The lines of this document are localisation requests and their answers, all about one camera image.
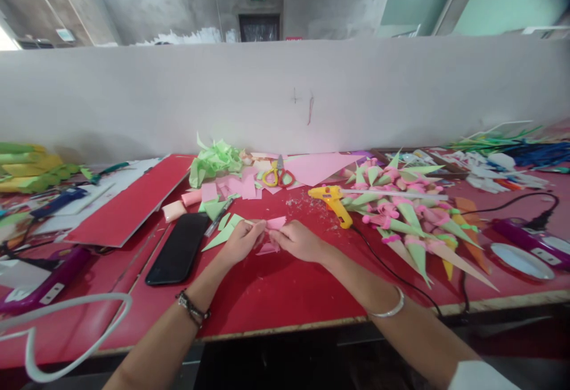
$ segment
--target hand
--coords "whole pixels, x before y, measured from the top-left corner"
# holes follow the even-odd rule
[[[308,262],[321,262],[331,247],[297,220],[285,224],[280,231],[270,231],[269,237],[296,258]]]
[[[238,222],[218,255],[232,266],[244,260],[263,239],[266,224],[266,221],[257,221],[253,226],[243,220]]]

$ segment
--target bracelet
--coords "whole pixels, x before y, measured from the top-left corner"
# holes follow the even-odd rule
[[[400,301],[398,302],[398,305],[396,305],[395,308],[393,308],[392,310],[390,310],[387,313],[382,313],[382,314],[376,314],[376,313],[370,313],[368,312],[368,314],[370,314],[371,316],[377,317],[377,318],[387,318],[387,317],[392,317],[396,314],[398,314],[400,312],[400,310],[404,307],[404,293],[402,292],[402,289],[400,289],[399,287],[395,286],[395,288],[398,290],[398,293],[400,294]]]
[[[190,301],[190,299],[188,298],[188,296],[185,293],[186,289],[182,289],[180,291],[180,293],[178,295],[176,295],[176,298],[178,298],[178,305],[181,305],[182,307],[184,307],[186,309],[186,311],[188,311],[188,315],[190,316],[190,318],[192,319],[192,322],[194,322],[194,324],[198,327],[198,329],[202,328],[202,322],[209,318],[211,316],[211,311],[210,309],[208,309],[208,311],[206,311],[205,313],[202,313],[200,310],[198,310],[198,308],[192,304],[192,301]],[[201,319],[200,322],[198,322],[196,320],[197,316]]]

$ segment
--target white wall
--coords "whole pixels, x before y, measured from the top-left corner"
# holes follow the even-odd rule
[[[0,134],[104,163],[196,153],[197,131],[287,153],[442,144],[570,115],[568,45],[418,37],[2,52]]]

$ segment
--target sleeve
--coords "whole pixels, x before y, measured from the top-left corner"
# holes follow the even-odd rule
[[[491,365],[480,360],[459,362],[448,390],[520,390]]]

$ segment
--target smartphone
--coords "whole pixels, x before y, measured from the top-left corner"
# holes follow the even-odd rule
[[[208,226],[206,214],[184,214],[162,247],[145,283],[149,286],[174,284],[188,278],[200,242]]]

